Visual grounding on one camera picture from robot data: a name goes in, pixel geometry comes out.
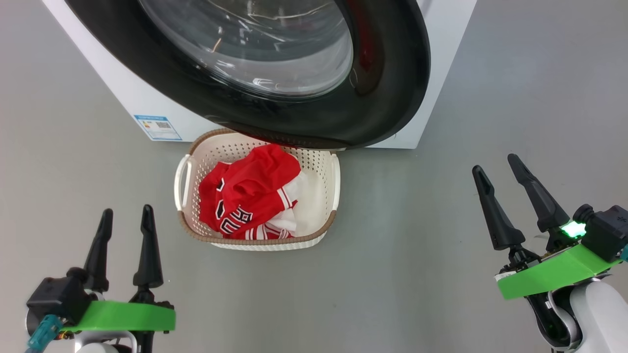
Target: green led light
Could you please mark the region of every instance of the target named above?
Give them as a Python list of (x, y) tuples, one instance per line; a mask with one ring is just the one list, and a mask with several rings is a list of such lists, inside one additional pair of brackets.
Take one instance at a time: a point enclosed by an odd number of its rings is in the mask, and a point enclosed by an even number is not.
[(585, 231), (585, 227), (586, 224), (582, 224), (582, 223), (577, 223), (575, 221), (571, 221), (567, 224), (565, 224), (561, 229), (567, 233), (567, 235), (571, 238), (578, 238), (581, 237), (583, 235), (585, 235), (585, 233), (587, 233)]

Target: gray floor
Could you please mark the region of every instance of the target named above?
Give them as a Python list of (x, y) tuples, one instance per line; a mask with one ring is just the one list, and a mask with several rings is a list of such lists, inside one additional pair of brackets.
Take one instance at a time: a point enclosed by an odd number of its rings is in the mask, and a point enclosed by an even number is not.
[[(3, 351), (23, 351), (27, 296), (82, 264), (106, 207), (108, 297), (131, 297), (149, 203), (167, 280), (155, 292), (178, 313), (156, 353), (549, 352), (526, 304), (497, 291), (506, 254), (470, 171), (485, 168), (537, 251), (510, 152), (568, 213), (628, 206), (627, 16), (622, 0), (479, 0), (419, 147), (342, 153), (324, 241), (260, 254), (187, 236), (171, 184), (188, 146), (148, 141), (41, 3), (0, 2)], [(616, 274), (628, 295), (628, 270)]]

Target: white washing machine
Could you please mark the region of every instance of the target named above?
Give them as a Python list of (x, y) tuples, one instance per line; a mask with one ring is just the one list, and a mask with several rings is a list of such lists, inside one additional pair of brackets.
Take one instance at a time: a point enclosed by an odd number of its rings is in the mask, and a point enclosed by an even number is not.
[(148, 138), (415, 148), (476, 0), (43, 0)]

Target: green plastic plate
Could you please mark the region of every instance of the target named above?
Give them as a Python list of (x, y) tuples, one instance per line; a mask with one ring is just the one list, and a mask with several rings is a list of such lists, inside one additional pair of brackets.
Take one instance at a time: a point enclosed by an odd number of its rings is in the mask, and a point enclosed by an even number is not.
[(584, 245), (578, 244), (536, 266), (502, 278), (497, 281), (497, 286), (504, 299), (521, 298), (586, 280), (620, 262), (607, 263)]
[(150, 304), (93, 301), (78, 325), (63, 331), (172, 331), (175, 311)]

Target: glass door window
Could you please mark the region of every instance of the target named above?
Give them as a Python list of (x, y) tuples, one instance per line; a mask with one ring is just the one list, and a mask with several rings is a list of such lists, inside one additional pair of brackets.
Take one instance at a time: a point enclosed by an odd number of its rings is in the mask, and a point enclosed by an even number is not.
[(333, 0), (139, 0), (214, 79), (261, 97), (316, 97), (349, 75), (351, 35)]

